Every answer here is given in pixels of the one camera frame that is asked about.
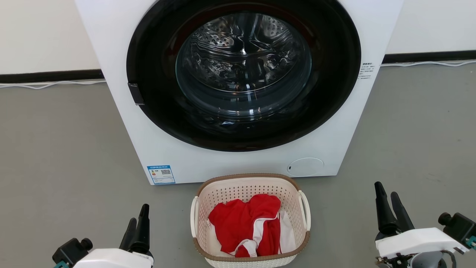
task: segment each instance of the black cable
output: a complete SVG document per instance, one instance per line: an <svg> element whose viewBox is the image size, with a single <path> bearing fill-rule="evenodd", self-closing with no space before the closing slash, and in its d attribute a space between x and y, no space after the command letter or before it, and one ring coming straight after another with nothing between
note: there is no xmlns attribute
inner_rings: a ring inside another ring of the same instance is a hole
<svg viewBox="0 0 476 268"><path fill-rule="evenodd" d="M451 262L452 262L451 268L456 268L456 257L455 257L455 255L451 251L448 251L448 250L442 250L441 252L446 253L451 257Z"/></svg>

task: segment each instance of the blue and white sticker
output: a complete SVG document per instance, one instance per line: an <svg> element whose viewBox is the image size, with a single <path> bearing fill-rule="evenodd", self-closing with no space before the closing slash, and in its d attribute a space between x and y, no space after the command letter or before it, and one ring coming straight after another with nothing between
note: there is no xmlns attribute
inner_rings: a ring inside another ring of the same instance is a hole
<svg viewBox="0 0 476 268"><path fill-rule="evenodd" d="M174 174L169 165L151 165L147 166L147 169L155 185L175 183Z"/></svg>

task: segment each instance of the washing machine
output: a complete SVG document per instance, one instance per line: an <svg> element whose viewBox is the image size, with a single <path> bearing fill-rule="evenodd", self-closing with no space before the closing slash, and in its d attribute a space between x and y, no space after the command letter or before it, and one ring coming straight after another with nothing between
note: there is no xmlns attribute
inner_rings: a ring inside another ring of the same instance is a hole
<svg viewBox="0 0 476 268"><path fill-rule="evenodd" d="M402 3L76 0L151 185L336 175Z"/></svg>

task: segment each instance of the white fabric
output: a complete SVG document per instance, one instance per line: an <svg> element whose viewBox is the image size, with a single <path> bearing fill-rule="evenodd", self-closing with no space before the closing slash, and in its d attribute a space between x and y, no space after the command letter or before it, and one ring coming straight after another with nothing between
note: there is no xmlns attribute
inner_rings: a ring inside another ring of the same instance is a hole
<svg viewBox="0 0 476 268"><path fill-rule="evenodd" d="M279 251L278 254L288 253L296 249L296 240L294 238L294 230L291 225L291 220L287 212L284 209L280 209L276 217L279 217L279 223L281 228L281 233L279 236ZM263 239L263 225L267 220L273 220L271 218L260 218L255 220L253 225L253 240L245 239L240 242L236 247L234 252L227 254L221 251L221 244L217 239L217 234L215 233L215 226L207 220L208 225L208 239L207 239L207 252L216 257L228 257L232 258L235 256L238 247L243 245L249 253L250 257L257 257L256 249L259 246L259 243Z"/></svg>

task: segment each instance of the red fabric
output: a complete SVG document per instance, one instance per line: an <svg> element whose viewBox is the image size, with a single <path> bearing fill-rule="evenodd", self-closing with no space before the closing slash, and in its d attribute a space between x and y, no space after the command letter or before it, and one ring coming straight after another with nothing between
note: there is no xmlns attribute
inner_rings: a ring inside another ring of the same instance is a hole
<svg viewBox="0 0 476 268"><path fill-rule="evenodd" d="M262 240L256 252L258 256L278 253L280 223L278 214L281 201L276 196L255 195L247 203L236 199L226 204L220 203L211 211L208 219L215 226L221 251L232 253L245 239L253 240L254 223L260 218L276 218L263 224ZM244 246L240 246L235 257L249 257Z"/></svg>

